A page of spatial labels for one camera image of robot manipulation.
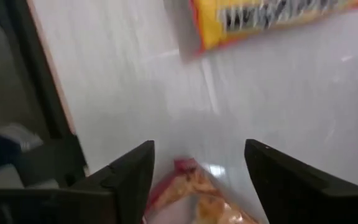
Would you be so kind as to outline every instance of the yellow snack bag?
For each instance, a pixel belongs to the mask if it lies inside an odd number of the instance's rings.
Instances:
[[[267,29],[311,22],[358,7],[358,0],[190,0],[201,51]]]

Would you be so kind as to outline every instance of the red packaging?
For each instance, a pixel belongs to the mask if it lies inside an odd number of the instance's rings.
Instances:
[[[175,170],[151,191],[146,224],[256,224],[214,186],[194,159],[174,162]]]

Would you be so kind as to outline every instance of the gray floor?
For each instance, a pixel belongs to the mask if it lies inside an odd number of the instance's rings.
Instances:
[[[20,123],[45,137],[46,128],[42,117],[35,113],[36,106],[26,95],[10,46],[0,28],[0,126]]]

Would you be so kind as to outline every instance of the snack bag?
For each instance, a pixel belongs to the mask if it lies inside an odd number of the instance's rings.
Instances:
[[[224,198],[194,159],[175,161],[175,170],[152,191],[144,224],[256,224]]]
[[[267,29],[315,21],[358,0],[190,0],[201,52]]]

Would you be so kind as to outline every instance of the plastic wrapper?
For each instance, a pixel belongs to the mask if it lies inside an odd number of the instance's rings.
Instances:
[[[225,197],[194,159],[175,161],[175,170],[150,193],[146,224],[256,224]]]
[[[358,8],[358,0],[190,0],[199,52]]]

